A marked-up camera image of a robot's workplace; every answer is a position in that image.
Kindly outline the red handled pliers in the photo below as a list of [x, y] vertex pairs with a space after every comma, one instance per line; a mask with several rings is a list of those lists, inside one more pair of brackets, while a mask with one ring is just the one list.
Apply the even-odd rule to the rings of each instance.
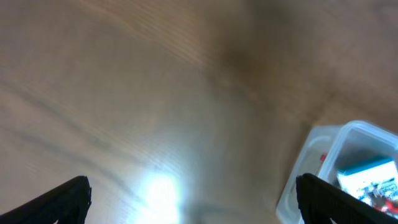
[[397, 215], [397, 202], [392, 201], [385, 197], [376, 197], [373, 199], [373, 207], [377, 210], [390, 214]]

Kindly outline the white blue product box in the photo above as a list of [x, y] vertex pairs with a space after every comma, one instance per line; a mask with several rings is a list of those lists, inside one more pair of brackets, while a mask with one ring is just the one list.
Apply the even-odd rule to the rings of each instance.
[[376, 197], [397, 202], [397, 166], [391, 157], [377, 157], [340, 169], [336, 177], [343, 191], [372, 207]]

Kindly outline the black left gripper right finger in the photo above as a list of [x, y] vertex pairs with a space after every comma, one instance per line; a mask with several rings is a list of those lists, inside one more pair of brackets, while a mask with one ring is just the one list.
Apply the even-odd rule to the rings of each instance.
[[296, 177], [298, 208], [305, 224], [397, 224], [397, 219], [309, 173]]

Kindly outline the clear plastic container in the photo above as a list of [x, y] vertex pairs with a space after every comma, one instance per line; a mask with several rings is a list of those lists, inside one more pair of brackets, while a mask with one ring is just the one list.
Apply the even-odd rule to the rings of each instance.
[[282, 223], [303, 222], [298, 208], [296, 177], [310, 173], [341, 189], [337, 171], [377, 157], [391, 157], [397, 166], [397, 135], [365, 121], [313, 128], [295, 162], [277, 205]]

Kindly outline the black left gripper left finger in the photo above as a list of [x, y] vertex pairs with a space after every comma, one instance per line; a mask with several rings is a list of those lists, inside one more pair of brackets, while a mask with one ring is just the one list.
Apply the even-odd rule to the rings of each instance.
[[1, 223], [84, 224], [91, 206], [86, 176], [76, 176], [39, 197], [1, 215]]

